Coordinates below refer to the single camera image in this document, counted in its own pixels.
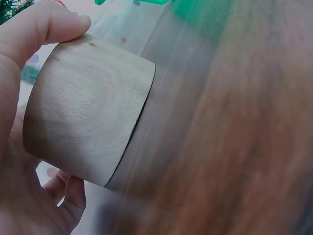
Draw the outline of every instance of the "hand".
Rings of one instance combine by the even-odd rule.
[[[68,235],[81,219],[84,182],[59,172],[40,186],[35,171],[39,162],[23,148],[24,110],[17,110],[17,104],[27,59],[41,45],[72,40],[89,27],[88,17],[49,0],[0,26],[0,234]]]

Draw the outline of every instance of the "light wood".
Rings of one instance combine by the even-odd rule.
[[[129,142],[154,74],[150,61],[90,35],[59,44],[27,105],[27,152],[105,186]]]

